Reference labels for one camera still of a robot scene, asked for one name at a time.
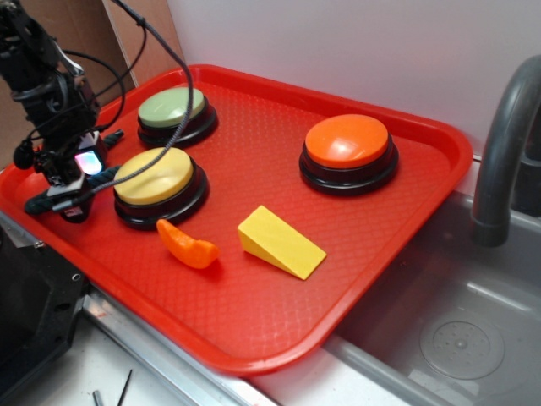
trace white wall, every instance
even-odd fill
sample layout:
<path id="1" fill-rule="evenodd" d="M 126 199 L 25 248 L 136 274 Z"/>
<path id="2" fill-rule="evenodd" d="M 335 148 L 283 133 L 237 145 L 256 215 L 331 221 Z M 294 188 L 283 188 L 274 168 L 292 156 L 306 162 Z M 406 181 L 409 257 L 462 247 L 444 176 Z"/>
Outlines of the white wall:
<path id="1" fill-rule="evenodd" d="M 454 125 L 481 153 L 539 0 L 168 0 L 188 63 L 211 63 Z"/>

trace sink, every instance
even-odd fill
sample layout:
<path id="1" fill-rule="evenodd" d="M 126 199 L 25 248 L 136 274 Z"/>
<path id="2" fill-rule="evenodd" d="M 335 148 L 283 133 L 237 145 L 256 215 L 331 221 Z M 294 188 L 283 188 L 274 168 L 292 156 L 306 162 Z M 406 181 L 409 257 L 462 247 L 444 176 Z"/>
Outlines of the sink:
<path id="1" fill-rule="evenodd" d="M 538 404 L 541 221 L 512 212 L 507 243 L 483 248 L 471 206 L 451 195 L 326 346 L 411 404 Z"/>

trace green button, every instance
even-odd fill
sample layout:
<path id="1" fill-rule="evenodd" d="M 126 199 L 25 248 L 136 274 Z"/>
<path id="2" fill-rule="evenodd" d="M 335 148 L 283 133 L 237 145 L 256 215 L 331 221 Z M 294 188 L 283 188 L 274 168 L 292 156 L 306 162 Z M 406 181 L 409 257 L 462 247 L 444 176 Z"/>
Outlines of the green button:
<path id="1" fill-rule="evenodd" d="M 188 88 L 175 87 L 156 93 L 145 100 L 139 107 L 139 118 L 144 125 L 155 129 L 165 129 L 179 125 L 186 113 L 188 105 Z M 201 91 L 194 89 L 192 104 L 193 118 L 205 107 L 205 99 Z"/>

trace orange curved object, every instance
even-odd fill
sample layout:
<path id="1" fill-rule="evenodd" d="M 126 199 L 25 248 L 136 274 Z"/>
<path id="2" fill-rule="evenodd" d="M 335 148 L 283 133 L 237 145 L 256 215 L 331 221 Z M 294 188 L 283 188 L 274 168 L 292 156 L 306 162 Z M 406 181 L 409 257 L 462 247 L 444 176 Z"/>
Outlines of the orange curved object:
<path id="1" fill-rule="evenodd" d="M 195 269 L 208 267 L 220 254 L 220 249 L 209 241 L 193 239 L 173 226 L 168 220 L 156 223 L 161 241 L 183 264 Z"/>
<path id="2" fill-rule="evenodd" d="M 327 118 L 312 127 L 305 140 L 310 158 L 334 169 L 367 165 L 383 155 L 388 142 L 385 125 L 361 114 Z"/>

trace round push button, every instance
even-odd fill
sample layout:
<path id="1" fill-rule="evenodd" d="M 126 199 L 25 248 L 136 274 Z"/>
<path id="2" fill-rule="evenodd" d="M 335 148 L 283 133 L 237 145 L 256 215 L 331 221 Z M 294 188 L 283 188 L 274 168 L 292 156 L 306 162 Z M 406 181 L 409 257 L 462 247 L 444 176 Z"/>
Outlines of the round push button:
<path id="1" fill-rule="evenodd" d="M 133 157 L 115 179 L 134 173 L 162 151 L 155 148 Z M 160 218 L 181 222 L 192 216 L 208 194 L 205 171 L 186 152 L 172 148 L 146 171 L 115 185 L 115 211 L 129 227 L 150 230 Z"/>
<path id="2" fill-rule="evenodd" d="M 149 97 L 139 107 L 137 135 L 147 146 L 164 146 L 186 115 L 188 88 L 175 87 Z M 192 112 L 175 146 L 185 148 L 208 137 L 216 129 L 216 110 L 203 93 L 194 89 Z"/>
<path id="3" fill-rule="evenodd" d="M 325 167 L 349 169 L 371 163 L 383 155 L 387 128 L 375 118 L 347 114 L 317 123 L 306 135 L 310 158 Z"/>
<path id="4" fill-rule="evenodd" d="M 317 123 L 306 135 L 299 166 L 306 184 L 329 195 L 361 195 L 395 175 L 398 150 L 375 118 L 346 114 Z"/>

